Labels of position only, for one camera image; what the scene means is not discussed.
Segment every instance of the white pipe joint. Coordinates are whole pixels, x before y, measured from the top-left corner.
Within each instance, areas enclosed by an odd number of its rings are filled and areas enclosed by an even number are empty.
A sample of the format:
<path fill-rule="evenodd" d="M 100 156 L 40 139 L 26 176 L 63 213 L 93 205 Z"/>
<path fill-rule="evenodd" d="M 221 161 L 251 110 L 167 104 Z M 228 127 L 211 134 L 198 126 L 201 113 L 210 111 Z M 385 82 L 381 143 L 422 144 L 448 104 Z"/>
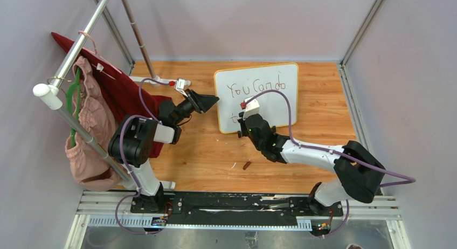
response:
<path fill-rule="evenodd" d="M 57 97 L 59 89 L 52 85 L 37 84 L 33 88 L 33 94 L 39 97 L 51 110 L 57 110 L 63 103 Z"/>

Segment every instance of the green hanger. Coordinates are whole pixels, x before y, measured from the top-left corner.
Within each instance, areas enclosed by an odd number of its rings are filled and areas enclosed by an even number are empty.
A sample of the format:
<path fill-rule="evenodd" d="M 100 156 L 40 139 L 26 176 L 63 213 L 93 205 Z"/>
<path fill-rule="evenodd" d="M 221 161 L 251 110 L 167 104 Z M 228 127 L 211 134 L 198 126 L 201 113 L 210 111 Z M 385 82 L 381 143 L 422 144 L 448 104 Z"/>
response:
<path fill-rule="evenodd" d="M 79 76 L 81 75 L 81 69 L 78 67 L 76 69 L 76 77 L 74 79 L 74 82 L 68 87 L 68 91 L 66 94 L 66 99 L 67 99 L 67 110 L 69 113 L 72 112 L 72 99 L 73 99 L 73 93 L 75 89 L 78 92 L 78 95 L 76 97 L 76 120 L 79 121 L 79 111 L 80 111 L 80 103 L 81 103 L 81 83 L 79 82 Z M 76 134 L 76 131 L 74 129 L 71 129 L 71 147 L 73 148 L 76 146 L 76 141 L 74 139 L 74 136 Z"/>

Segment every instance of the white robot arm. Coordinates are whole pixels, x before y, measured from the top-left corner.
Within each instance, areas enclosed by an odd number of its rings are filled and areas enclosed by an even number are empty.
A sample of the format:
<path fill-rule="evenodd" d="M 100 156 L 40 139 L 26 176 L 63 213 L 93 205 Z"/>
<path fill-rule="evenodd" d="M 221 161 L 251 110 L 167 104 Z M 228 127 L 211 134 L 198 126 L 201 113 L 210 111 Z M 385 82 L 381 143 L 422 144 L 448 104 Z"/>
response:
<path fill-rule="evenodd" d="M 256 99 L 248 104 L 243 102 L 239 114 L 239 137 L 248 136 L 255 148 L 270 161 L 280 163 L 309 164 L 333 171 L 338 178 L 317 183 L 308 197 L 308 206 L 315 214 L 336 202 L 353 198 L 363 203 L 371 203 L 384 174 L 354 163 L 341 154 L 351 155 L 370 165 L 384 167 L 358 142 L 349 141 L 344 146 L 325 146 L 301 141 L 292 141 L 289 136 L 276 133 L 275 127 L 260 115 L 260 105 Z"/>

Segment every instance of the metal rod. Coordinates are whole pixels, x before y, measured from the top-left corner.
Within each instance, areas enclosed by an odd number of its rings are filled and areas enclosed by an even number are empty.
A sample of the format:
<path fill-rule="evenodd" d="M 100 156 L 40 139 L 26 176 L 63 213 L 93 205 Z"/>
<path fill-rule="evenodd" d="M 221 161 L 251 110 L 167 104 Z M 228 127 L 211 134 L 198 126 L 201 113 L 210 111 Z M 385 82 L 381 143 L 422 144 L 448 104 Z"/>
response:
<path fill-rule="evenodd" d="M 98 4 L 99 1 L 100 0 L 94 0 L 94 2 L 96 4 Z M 109 28 L 109 31 L 113 35 L 114 40 L 116 41 L 117 45 L 121 49 L 122 55 L 128 62 L 129 66 L 133 67 L 135 65 L 135 60 L 131 56 L 130 51 L 128 50 L 127 44 L 124 41 L 124 39 L 122 38 L 122 35 L 119 32 L 119 29 L 117 28 L 116 23 L 114 22 L 113 16 L 111 15 L 111 13 L 109 12 L 107 7 L 103 10 L 102 16 L 105 19 L 105 22 Z"/>
<path fill-rule="evenodd" d="M 342 66 L 345 66 L 349 62 L 349 59 L 351 58 L 352 54 L 354 53 L 354 50 L 356 49 L 357 45 L 362 40 L 362 37 L 365 35 L 365 32 L 366 32 L 368 26 L 370 26 L 376 13 L 378 12 L 379 8 L 381 7 L 381 5 L 383 4 L 384 1 L 385 0 L 375 0 L 375 2 L 373 3 L 373 6 L 371 7 L 370 11 L 366 15 L 365 20 L 363 20 L 362 25 L 360 26 L 358 32 L 356 33 L 354 39 L 352 40 L 351 45 L 349 45 L 349 48 L 346 51 L 346 54 L 344 54 L 344 57 L 341 60 Z"/>
<path fill-rule="evenodd" d="M 366 147 L 368 150 L 371 150 L 370 145 L 368 144 L 368 140 L 366 139 L 363 127 L 362 118 L 357 110 L 358 103 L 356 100 L 356 96 L 352 91 L 351 84 L 349 81 L 349 77 L 347 74 L 347 70 L 345 66 L 338 65 L 338 73 L 340 74 L 341 85 L 343 86 L 343 93 L 346 97 L 346 103 L 348 105 L 349 115 L 351 116 L 352 125 L 356 132 L 356 138 L 362 144 L 362 146 Z"/>
<path fill-rule="evenodd" d="M 79 135 L 81 135 L 82 140 L 89 144 L 102 158 L 105 162 L 107 162 L 113 169 L 116 171 L 121 178 L 128 182 L 130 180 L 130 176 L 122 170 L 120 164 L 116 163 L 112 157 L 108 155 L 108 153 L 100 146 L 94 136 L 92 136 L 86 129 L 71 115 L 67 109 L 62 106 L 56 110 L 60 116 L 72 127 Z"/>
<path fill-rule="evenodd" d="M 91 17 L 89 22 L 86 25 L 86 28 L 84 28 L 84 31 L 86 33 L 92 32 L 92 29 L 94 29 L 95 23 L 97 20 L 100 18 L 100 15 L 102 14 L 103 10 L 106 7 L 106 4 L 108 4 L 109 0 L 100 0 L 99 3 L 97 4 L 97 8 L 95 9 L 94 15 Z M 57 73 L 55 75 L 56 78 L 54 78 L 51 81 L 51 85 L 59 88 L 60 85 L 62 84 L 63 80 L 65 79 L 65 76 L 67 75 L 68 71 L 72 67 L 74 61 L 76 60 L 76 57 L 78 56 L 79 52 L 82 49 L 82 46 L 84 45 L 84 42 L 86 42 L 87 37 L 83 34 L 79 34 L 79 37 L 76 39 L 76 41 L 73 43 L 73 46 L 67 53 L 67 56 L 65 56 L 64 61 L 62 64 L 60 64 L 59 69 L 57 70 Z"/>
<path fill-rule="evenodd" d="M 148 67 L 149 74 L 151 78 L 156 78 L 156 73 L 154 72 L 153 66 L 149 59 L 148 51 L 146 51 L 146 47 L 144 47 L 143 38 L 141 38 L 140 30 L 136 25 L 135 18 L 133 17 L 133 13 L 131 11 L 130 5 L 127 0 L 121 0 L 122 4 L 124 5 L 124 9 L 126 10 L 127 16 L 130 21 L 131 28 L 133 33 L 135 34 L 136 40 L 138 41 L 138 46 L 140 47 L 141 54 L 143 55 L 144 62 L 146 63 L 146 67 Z"/>

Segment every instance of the small red object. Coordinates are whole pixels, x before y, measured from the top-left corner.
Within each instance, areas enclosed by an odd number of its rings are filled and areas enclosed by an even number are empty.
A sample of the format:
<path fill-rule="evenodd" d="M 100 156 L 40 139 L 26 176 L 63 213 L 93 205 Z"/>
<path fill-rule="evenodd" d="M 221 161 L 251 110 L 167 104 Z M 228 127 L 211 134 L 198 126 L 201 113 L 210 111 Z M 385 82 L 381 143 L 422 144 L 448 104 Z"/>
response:
<path fill-rule="evenodd" d="M 247 167 L 251 165 L 251 161 L 247 161 L 246 164 L 243 166 L 243 170 L 246 170 Z"/>

